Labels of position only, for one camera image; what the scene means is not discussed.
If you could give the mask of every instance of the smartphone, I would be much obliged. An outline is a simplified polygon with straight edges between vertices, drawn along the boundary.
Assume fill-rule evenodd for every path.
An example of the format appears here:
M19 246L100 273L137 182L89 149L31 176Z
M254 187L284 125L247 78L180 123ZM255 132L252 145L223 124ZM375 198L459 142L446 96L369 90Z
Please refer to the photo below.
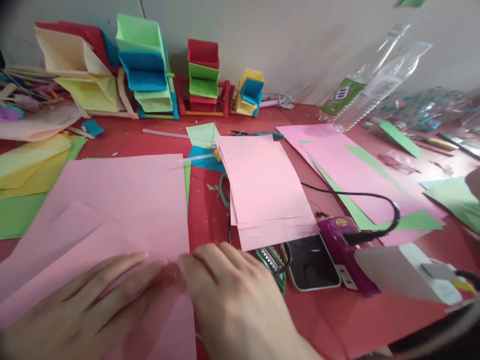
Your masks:
M291 264L288 277L298 290L307 292L339 287L342 283L337 268L320 234L289 241ZM287 259L285 245L281 244Z

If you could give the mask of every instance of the red table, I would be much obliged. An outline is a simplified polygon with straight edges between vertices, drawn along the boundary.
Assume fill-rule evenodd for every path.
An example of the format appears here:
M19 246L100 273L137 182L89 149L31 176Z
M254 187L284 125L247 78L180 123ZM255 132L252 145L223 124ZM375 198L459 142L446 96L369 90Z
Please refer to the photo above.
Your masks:
M144 134L142 129L186 134L187 126L216 120L221 135L228 135L231 130L274 131L276 126L315 124L317 111L315 106L297 105L292 110L262 108L257 118L235 114L228 118L185 116L180 121L98 117L97 121L105 133L89 140L78 158L110 158L114 153L117 153L117 157L167 153L187 156L191 149L189 140ZM374 157L392 148L360 126L346 134ZM327 189L325 183L288 142L283 140L281 143L300 180ZM419 181L447 178L440 168L429 162L445 158L425 150L421 159L412 160L421 173L404 175L409 184L407 190L411 194L423 196ZM478 161L461 152L455 155L454 161L455 176L466 175L479 165ZM220 175L192 167L188 210L190 250L201 244L219 243L228 239L229 211L218 193L207 188L207 184L217 185ZM305 193L313 211L323 211L334 216L345 214L345 209L336 196L308 188ZM415 243L432 258L480 273L480 243L452 216L444 220L446 225L443 231L434 231ZM17 240L0 241L0 261L10 254L16 243ZM364 298L342 288L299 292L290 284L287 286L285 301L299 332L328 359L354 359L374 351L441 319L445 316L446 308L390 294ZM208 359L199 341L197 349L199 359Z

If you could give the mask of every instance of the scissors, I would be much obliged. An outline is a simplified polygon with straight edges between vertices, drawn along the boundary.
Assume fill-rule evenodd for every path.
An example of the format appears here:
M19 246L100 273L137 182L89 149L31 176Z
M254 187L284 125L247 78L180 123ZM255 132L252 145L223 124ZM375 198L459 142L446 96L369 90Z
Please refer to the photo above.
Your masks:
M248 132L243 132L243 131L231 131L231 136L263 136L263 135L273 135L274 140L283 140L285 139L285 136L283 136L279 132L274 132L274 131L267 131L267 132L254 132L254 133L248 133Z

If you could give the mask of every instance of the plastic bottle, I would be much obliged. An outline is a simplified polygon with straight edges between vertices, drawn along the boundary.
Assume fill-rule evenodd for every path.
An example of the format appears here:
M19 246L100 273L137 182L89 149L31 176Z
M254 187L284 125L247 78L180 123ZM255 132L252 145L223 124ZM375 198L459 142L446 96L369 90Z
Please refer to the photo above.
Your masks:
M362 92L333 119L332 125L341 133L350 130L412 75L420 57L431 47L432 44L422 41L406 44L401 55L381 68Z
M340 84L332 97L323 105L320 110L319 118L322 121L329 121L345 108L373 79L374 75L380 70L390 52L398 40L405 34L410 24L399 23L390 30L385 40L378 48L375 58L371 62L363 65L355 74L348 75Z

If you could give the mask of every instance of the black cable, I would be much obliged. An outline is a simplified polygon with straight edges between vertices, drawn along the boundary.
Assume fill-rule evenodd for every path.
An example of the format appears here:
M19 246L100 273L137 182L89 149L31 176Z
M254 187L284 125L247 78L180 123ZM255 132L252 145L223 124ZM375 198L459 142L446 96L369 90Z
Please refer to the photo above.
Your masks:
M371 196L371 197L374 197L374 198L384 199L384 200L388 201L391 204L391 206L393 207L393 220L392 220L390 226L387 229L368 233L367 237L371 238L371 240L376 239L376 238L381 238L385 235L388 235L391 231L393 231L398 226L398 224L400 222L400 209L399 209L398 205L386 196L373 194L373 193L369 193L369 192L343 192L343 191L323 190L323 189L320 189L318 187L308 185L304 182L301 182L301 184L303 186L306 186L307 188L317 190L319 192L327 193L327 194Z

